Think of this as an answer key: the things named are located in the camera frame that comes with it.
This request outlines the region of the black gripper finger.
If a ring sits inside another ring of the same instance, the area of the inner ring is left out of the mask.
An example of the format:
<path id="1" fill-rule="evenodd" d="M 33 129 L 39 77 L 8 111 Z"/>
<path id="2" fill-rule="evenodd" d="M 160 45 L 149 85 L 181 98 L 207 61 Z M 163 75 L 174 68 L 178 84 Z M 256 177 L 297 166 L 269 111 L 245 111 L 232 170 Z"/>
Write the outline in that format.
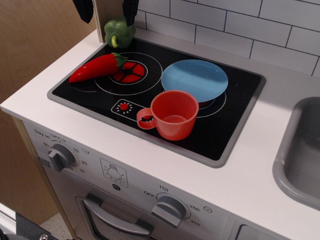
<path id="1" fill-rule="evenodd" d="M 135 17 L 138 12 L 139 0 L 124 0 L 122 3 L 123 15 L 128 27 L 135 22 Z"/>
<path id="2" fill-rule="evenodd" d="M 92 0 L 72 0 L 82 21 L 89 24 L 93 18 L 94 5 Z"/>

